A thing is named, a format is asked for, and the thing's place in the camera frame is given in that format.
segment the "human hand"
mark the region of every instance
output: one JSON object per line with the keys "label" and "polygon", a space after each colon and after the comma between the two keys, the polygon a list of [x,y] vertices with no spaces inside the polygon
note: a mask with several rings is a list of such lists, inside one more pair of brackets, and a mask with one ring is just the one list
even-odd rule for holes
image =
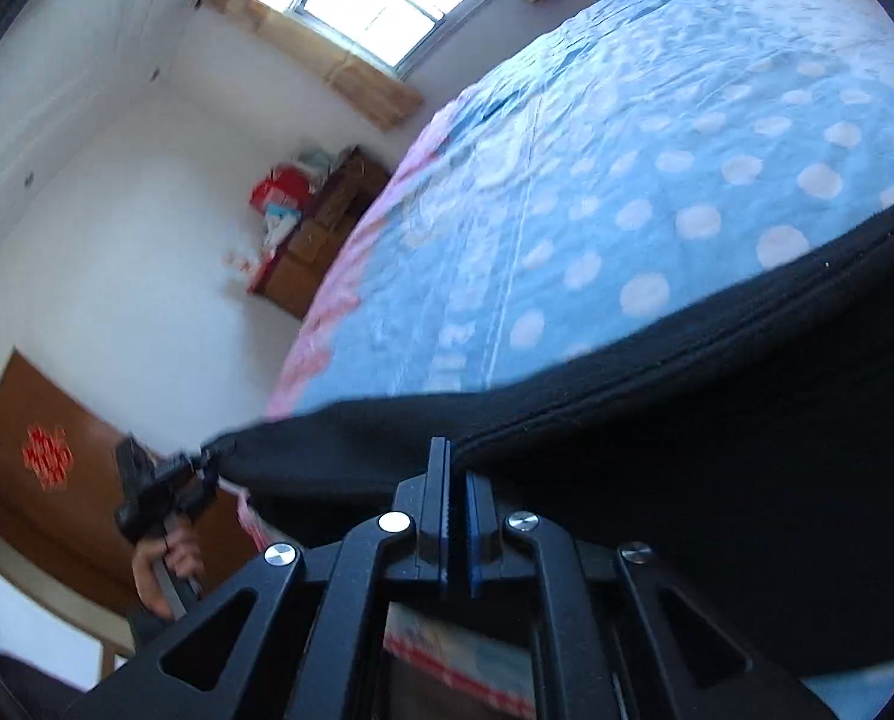
{"label": "human hand", "polygon": [[200,543],[189,519],[184,517],[178,520],[175,529],[165,538],[142,538],[137,542],[131,561],[134,584],[141,603],[158,617],[172,620],[170,604],[160,591],[153,572],[153,562],[161,557],[167,569],[178,579],[203,578],[204,564],[200,556]]}

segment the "red paper decoration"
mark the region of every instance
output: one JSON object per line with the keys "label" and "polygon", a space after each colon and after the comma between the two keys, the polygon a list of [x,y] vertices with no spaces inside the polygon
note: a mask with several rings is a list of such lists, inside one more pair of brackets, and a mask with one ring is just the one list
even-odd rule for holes
{"label": "red paper decoration", "polygon": [[67,445],[62,428],[50,435],[40,425],[28,427],[28,444],[23,447],[23,465],[34,472],[44,490],[64,488],[74,453]]}

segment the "bed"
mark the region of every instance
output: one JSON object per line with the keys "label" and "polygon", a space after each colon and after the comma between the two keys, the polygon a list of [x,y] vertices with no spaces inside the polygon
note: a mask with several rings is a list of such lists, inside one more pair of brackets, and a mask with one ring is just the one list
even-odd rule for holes
{"label": "bed", "polygon": [[[268,416],[524,379],[892,204],[894,25],[875,0],[597,2],[434,117]],[[843,717],[893,688],[894,666],[815,684]]]}

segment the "screw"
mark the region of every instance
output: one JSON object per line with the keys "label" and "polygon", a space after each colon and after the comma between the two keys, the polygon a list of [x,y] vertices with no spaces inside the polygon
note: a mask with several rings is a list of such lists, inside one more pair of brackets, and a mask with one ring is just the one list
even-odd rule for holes
{"label": "screw", "polygon": [[653,560],[653,550],[642,541],[631,541],[621,546],[621,557],[627,562],[643,565]]}
{"label": "screw", "polygon": [[515,531],[532,531],[540,524],[540,517],[533,512],[513,512],[508,516],[508,525]]}
{"label": "screw", "polygon": [[271,544],[263,553],[263,559],[271,565],[290,565],[297,558],[297,550],[290,544]]}
{"label": "screw", "polygon": [[407,528],[410,528],[410,517],[403,512],[387,512],[386,514],[381,514],[377,524],[381,526],[382,531],[402,533]]}

